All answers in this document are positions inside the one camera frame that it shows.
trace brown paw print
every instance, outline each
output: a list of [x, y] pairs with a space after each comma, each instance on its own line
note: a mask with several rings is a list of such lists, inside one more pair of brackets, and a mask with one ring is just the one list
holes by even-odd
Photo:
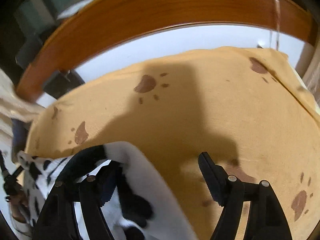
[[211, 204], [213, 204], [213, 199], [207, 199], [207, 200], [204, 200], [204, 201], [202, 202], [202, 206], [203, 206], [203, 207], [208, 207], [208, 206], [210, 206]]
[[75, 133], [75, 143], [76, 144], [82, 144], [84, 143], [87, 138], [89, 137], [89, 134], [87, 133], [87, 131], [85, 130], [85, 121], [83, 121], [78, 129], [76, 130]]
[[36, 139], [36, 150], [39, 150], [40, 147], [40, 137]]
[[[251, 61], [251, 70], [259, 73], [259, 74], [267, 74], [268, 70], [267, 68], [261, 64], [260, 61], [258, 61], [256, 58], [254, 57], [250, 57], [249, 60]], [[271, 78], [274, 82], [278, 82], [273, 76], [276, 75], [276, 73], [273, 70], [270, 70], [270, 74], [271, 74]], [[269, 81], [265, 78], [265, 77], [261, 77], [263, 79], [263, 81], [267, 84], [269, 84]]]
[[59, 110], [56, 106], [53, 107], [53, 115], [51, 117], [51, 119], [57, 119], [58, 118], [58, 113], [59, 113]]
[[[304, 173], [302, 172], [300, 175], [300, 183], [303, 182], [304, 179]], [[308, 179], [308, 187], [311, 184], [311, 177], [309, 177]], [[306, 207], [306, 203], [307, 203], [307, 192], [305, 190], [300, 191], [294, 198], [294, 200], [291, 203], [291, 208], [294, 211], [294, 221], [297, 221], [299, 219], [299, 217], [301, 216], [304, 208]]]
[[231, 160], [225, 168], [228, 175], [235, 175], [243, 182], [255, 183], [256, 178], [249, 176], [246, 174], [241, 166], [239, 165], [239, 161], [237, 159]]
[[[161, 73], [160, 77], [165, 77], [168, 73]], [[139, 84], [133, 89], [135, 92], [143, 94], [152, 91], [157, 86], [157, 81], [154, 77], [150, 75], [143, 75]], [[169, 84], [163, 83], [161, 84], [162, 88], [169, 87]], [[153, 95], [155, 101], [159, 100], [158, 95]], [[139, 104], [143, 104], [143, 97], [138, 99]]]

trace dalmatian print fabric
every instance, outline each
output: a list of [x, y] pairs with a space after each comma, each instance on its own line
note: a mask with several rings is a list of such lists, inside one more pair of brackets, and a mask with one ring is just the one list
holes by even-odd
[[[116, 188], [101, 210], [115, 240], [197, 239], [160, 174], [127, 142], [94, 146], [80, 151], [74, 158], [55, 160], [20, 151], [18, 161], [25, 169], [23, 188], [29, 199], [30, 225], [35, 226], [58, 176], [81, 182], [88, 175], [96, 175], [111, 160], [120, 163], [121, 172]], [[75, 202], [75, 210], [80, 235], [84, 240], [89, 239], [80, 203]]]

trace wooden frame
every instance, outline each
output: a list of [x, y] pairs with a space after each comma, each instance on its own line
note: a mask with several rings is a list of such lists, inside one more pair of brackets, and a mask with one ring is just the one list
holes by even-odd
[[[291, 0], [280, 0], [281, 32], [315, 44], [317, 24]], [[67, 71], [130, 39], [173, 26], [240, 23], [275, 29], [274, 0], [95, 0], [64, 22], [29, 65], [17, 95], [35, 102], [55, 70]]]

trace metal rivet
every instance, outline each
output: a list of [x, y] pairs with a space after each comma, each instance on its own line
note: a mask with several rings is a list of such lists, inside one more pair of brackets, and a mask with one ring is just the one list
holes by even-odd
[[261, 184], [263, 187], [269, 187], [269, 182], [267, 182], [266, 180], [261, 181]]
[[228, 180], [235, 182], [237, 180], [237, 177], [234, 175], [230, 175], [230, 176], [228, 176]]
[[60, 187], [62, 185], [62, 181], [56, 181], [56, 183], [54, 184], [56, 187]]
[[93, 181], [95, 181], [95, 179], [96, 179], [96, 176], [90, 175], [87, 177], [87, 182], [93, 182]]

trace white cloth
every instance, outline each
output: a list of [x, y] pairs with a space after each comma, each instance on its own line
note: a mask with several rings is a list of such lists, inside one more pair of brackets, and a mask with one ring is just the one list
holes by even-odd
[[21, 223], [12, 218], [12, 225], [19, 240], [31, 240], [31, 226], [29, 223]]
[[18, 98], [10, 78], [0, 69], [0, 140], [12, 140], [11, 118], [32, 121], [44, 108]]
[[[114, 142], [105, 144], [102, 149], [105, 156], [96, 161], [95, 167], [89, 175], [95, 175], [102, 166], [108, 165], [110, 160], [119, 162], [123, 169], [122, 175], [133, 194], [150, 204], [153, 212], [151, 217], [146, 218], [147, 226], [143, 228], [136, 222], [124, 218], [125, 211], [120, 204], [119, 198], [121, 196], [119, 196], [119, 187], [117, 187], [111, 200], [101, 208], [115, 240], [126, 239], [125, 231], [131, 227], [138, 228], [147, 240], [197, 239], [171, 190], [153, 165], [135, 146], [127, 142]], [[72, 156], [52, 160], [39, 157], [32, 158], [22, 151], [18, 153], [18, 161], [27, 171], [25, 172], [23, 188], [29, 196], [31, 225], [34, 226], [45, 198], [52, 189], [57, 176], [71, 158]], [[38, 176], [34, 180], [35, 167]], [[75, 209], [81, 237], [84, 240], [89, 239], [79, 203], [75, 203]]]

